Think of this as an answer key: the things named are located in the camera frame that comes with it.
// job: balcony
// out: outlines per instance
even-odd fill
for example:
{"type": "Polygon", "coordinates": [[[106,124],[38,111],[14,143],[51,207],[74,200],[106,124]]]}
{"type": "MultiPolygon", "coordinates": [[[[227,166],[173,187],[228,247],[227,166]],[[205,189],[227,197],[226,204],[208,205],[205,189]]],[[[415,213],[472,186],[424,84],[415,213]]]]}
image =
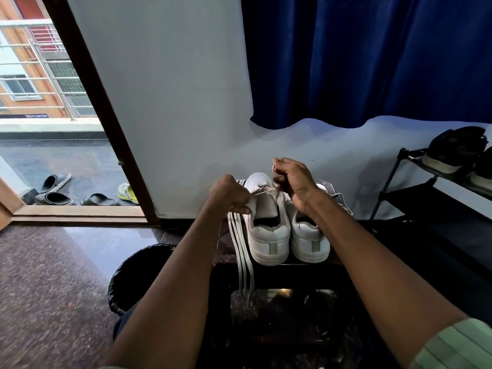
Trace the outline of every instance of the balcony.
{"type": "Polygon", "coordinates": [[[50,19],[0,21],[0,137],[7,132],[102,132],[50,19]]]}

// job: blue curtain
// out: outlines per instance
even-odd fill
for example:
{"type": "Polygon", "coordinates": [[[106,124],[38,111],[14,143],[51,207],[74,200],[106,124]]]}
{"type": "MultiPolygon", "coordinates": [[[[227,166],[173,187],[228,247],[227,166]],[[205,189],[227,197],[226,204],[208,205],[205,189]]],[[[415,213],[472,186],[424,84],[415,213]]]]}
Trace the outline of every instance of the blue curtain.
{"type": "Polygon", "coordinates": [[[256,124],[492,122],[492,0],[241,0],[256,124]]]}

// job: metal railing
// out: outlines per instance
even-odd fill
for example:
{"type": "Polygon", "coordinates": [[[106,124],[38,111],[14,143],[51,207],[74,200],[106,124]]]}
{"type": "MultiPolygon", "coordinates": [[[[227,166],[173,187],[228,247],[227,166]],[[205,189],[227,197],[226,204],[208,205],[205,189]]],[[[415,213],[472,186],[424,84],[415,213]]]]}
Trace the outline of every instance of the metal railing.
{"type": "Polygon", "coordinates": [[[15,106],[11,106],[0,101],[0,110],[63,109],[66,116],[71,120],[75,120],[76,117],[96,117],[87,93],[50,19],[1,20],[0,31],[4,37],[0,44],[0,53],[4,49],[10,49],[15,53],[18,60],[14,62],[2,61],[2,58],[5,59],[4,57],[7,55],[0,55],[0,83],[5,89],[5,92],[0,93],[0,100],[5,98],[4,96],[9,96],[12,101],[19,102],[15,106]],[[21,60],[22,57],[27,57],[28,60],[21,60]],[[5,65],[21,65],[21,67],[36,65],[41,69],[38,70],[41,76],[30,77],[25,70],[23,70],[26,72],[25,78],[19,78],[22,76],[17,73],[19,70],[14,70],[13,74],[5,74],[2,69],[2,66],[5,65]],[[31,89],[31,91],[14,93],[8,84],[9,80],[16,80],[17,83],[15,84],[22,90],[25,89],[21,81],[28,81],[34,92],[31,89]],[[34,83],[37,80],[47,80],[53,91],[38,91],[34,83]],[[55,100],[51,102],[58,102],[58,104],[46,105],[43,103],[39,106],[22,106],[22,101],[46,100],[47,96],[52,96],[52,99],[55,100]]]}

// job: balcony railing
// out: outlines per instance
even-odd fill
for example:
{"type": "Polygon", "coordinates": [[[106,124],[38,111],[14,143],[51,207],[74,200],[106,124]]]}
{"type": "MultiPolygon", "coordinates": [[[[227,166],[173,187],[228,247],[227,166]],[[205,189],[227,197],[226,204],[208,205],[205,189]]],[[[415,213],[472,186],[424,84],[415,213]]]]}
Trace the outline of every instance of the balcony railing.
{"type": "Polygon", "coordinates": [[[0,83],[5,89],[0,92],[0,112],[31,109],[37,114],[58,109],[59,117],[71,120],[96,117],[50,19],[1,20],[0,31],[3,35],[0,36],[0,83]],[[26,69],[27,65],[39,69],[26,69]],[[48,88],[47,91],[38,91],[36,83],[39,80],[48,83],[42,86],[48,88]],[[27,100],[41,101],[39,105],[30,102],[22,106],[27,100]]]}

